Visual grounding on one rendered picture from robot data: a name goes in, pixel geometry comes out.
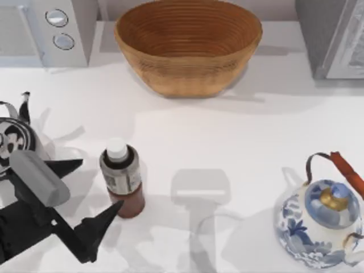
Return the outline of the pale grey rounded box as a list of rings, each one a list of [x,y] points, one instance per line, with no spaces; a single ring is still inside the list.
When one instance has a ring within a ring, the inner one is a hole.
[[[67,202],[71,193],[65,183],[37,155],[29,150],[16,150],[9,157],[11,169],[47,207]]]

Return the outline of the brown bottle with white cap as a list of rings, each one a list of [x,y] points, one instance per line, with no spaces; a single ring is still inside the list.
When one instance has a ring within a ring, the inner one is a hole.
[[[111,138],[99,164],[111,201],[123,201],[118,215],[131,219],[141,214],[146,202],[137,150],[120,137]]]

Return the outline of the black and white kettle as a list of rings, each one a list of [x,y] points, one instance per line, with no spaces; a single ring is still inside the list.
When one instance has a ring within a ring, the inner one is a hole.
[[[16,150],[30,150],[36,152],[43,160],[50,160],[36,131],[31,126],[28,108],[30,92],[22,93],[23,102],[16,109],[6,101],[0,101],[8,115],[0,116],[0,182],[8,179],[10,172],[10,155]]]

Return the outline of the small round microwave knob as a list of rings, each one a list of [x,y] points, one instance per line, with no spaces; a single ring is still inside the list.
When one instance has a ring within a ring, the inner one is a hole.
[[[55,47],[63,51],[69,51],[75,46],[74,38],[66,33],[54,35],[52,41]]]

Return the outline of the pale microwave oven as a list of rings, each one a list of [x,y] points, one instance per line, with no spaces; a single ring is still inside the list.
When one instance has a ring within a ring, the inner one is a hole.
[[[66,26],[46,21],[45,13],[54,9],[67,14]],[[0,0],[0,68],[87,67],[98,13],[98,0]],[[52,38],[60,33],[74,38],[71,50],[54,46]]]

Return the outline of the large round microwave knob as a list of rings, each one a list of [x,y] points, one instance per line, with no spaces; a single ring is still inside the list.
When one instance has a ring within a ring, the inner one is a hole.
[[[54,27],[64,27],[68,24],[69,18],[67,14],[60,9],[54,9],[45,13],[46,21]]]

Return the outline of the brown woven basket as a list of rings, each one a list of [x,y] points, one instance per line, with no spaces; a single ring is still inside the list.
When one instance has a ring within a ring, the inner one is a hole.
[[[262,39],[251,11],[222,0],[154,0],[121,15],[114,37],[135,74],[165,97],[211,97],[246,68]]]

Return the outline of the blue and white teapot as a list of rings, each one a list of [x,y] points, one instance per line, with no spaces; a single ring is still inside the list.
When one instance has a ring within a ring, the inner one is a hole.
[[[364,262],[364,250],[356,249],[364,242],[364,179],[338,151],[317,156],[332,162],[346,183],[314,181],[310,156],[305,183],[277,213],[276,235],[282,248],[308,268],[354,267]]]

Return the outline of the grey cabinet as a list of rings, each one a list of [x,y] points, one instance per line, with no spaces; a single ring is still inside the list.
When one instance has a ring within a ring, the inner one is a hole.
[[[364,0],[295,0],[315,79],[364,80]]]

